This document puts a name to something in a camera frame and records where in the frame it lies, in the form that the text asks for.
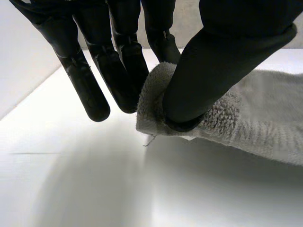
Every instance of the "white towel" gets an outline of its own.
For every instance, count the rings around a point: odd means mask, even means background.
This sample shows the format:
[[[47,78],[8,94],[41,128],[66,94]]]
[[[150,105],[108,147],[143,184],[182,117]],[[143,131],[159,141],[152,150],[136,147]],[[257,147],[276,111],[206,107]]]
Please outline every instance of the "white towel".
[[[303,75],[254,70],[233,86],[192,131],[164,123],[163,94],[176,66],[161,63],[140,96],[137,130],[153,136],[204,138],[277,161],[303,165]]]

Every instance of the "robotic hand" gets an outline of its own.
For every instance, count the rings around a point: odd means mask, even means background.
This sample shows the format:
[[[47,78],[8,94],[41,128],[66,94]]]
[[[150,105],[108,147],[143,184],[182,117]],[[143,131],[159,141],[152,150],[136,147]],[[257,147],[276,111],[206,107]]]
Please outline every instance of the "robotic hand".
[[[190,131],[233,85],[296,35],[300,0],[200,0],[204,28],[185,47],[163,99],[166,123]]]
[[[9,0],[53,47],[90,119],[105,120],[110,107],[78,43],[78,24],[90,54],[119,108],[134,113],[148,69],[136,32],[140,0]],[[169,33],[175,0],[142,0],[148,41],[159,61],[177,63]],[[110,16],[114,50],[110,30]]]

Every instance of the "white table surface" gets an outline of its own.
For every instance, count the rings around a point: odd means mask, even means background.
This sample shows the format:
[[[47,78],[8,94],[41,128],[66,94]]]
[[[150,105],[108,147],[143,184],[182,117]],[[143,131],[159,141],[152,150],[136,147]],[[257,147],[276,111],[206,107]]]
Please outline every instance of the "white table surface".
[[[63,68],[0,122],[1,227],[298,227],[303,167],[205,140],[150,138],[111,105],[89,120]],[[156,58],[144,54],[150,69]],[[259,68],[303,73],[303,50]]]

